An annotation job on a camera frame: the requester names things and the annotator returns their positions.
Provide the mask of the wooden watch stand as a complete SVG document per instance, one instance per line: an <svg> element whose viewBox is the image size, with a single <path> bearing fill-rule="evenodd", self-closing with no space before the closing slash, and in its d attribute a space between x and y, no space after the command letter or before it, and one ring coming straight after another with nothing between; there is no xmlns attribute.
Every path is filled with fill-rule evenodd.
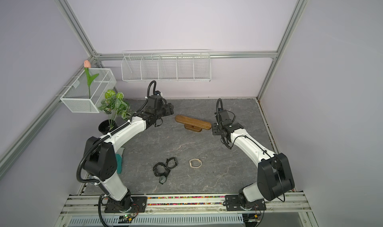
<svg viewBox="0 0 383 227"><path fill-rule="evenodd" d="M187 117L184 115L175 116L175 121L184 125L184 128L194 132L201 132L204 130L210 130L212 125L210 122Z"/></svg>

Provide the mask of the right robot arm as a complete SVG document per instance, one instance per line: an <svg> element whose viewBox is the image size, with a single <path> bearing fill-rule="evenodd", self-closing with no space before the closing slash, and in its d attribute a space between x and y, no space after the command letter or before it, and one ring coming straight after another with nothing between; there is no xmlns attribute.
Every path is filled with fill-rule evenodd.
<svg viewBox="0 0 383 227"><path fill-rule="evenodd" d="M256 165L257 170L257 180L240 189L240 203L245 208L250 208L256 201L272 201L292 191L295 182L287 156L264 147L241 124L234 123L229 113L221 107L216 108L216 123L212 126L212 133L220 136L226 148L237 146L242 150Z"/></svg>

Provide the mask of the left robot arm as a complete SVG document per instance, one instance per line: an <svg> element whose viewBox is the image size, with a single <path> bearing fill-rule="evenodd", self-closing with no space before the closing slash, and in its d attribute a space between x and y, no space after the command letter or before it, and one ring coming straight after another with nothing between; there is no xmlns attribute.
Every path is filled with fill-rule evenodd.
<svg viewBox="0 0 383 227"><path fill-rule="evenodd" d="M173 104L160 95L147 97L143 109L135 112L125 124L100 138L91 137L87 140L76 170L77 181L100 185L103 192L115 202L129 202L130 191L117 172L116 153L135 135L155 126L163 117L173 114Z"/></svg>

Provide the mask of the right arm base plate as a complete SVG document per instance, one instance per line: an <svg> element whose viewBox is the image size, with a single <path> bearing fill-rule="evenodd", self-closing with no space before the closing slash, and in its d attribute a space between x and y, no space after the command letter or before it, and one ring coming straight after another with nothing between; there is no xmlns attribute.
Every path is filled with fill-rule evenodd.
<svg viewBox="0 0 383 227"><path fill-rule="evenodd" d="M265 211L263 199L253 202L248 201L242 194L226 195L223 205L227 211Z"/></svg>

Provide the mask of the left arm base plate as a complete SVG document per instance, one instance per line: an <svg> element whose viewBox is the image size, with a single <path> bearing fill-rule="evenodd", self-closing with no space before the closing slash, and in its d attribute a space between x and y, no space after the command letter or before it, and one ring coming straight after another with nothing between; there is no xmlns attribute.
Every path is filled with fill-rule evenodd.
<svg viewBox="0 0 383 227"><path fill-rule="evenodd" d="M108 199L105 213L143 213L147 206L146 196L129 196L122 201Z"/></svg>

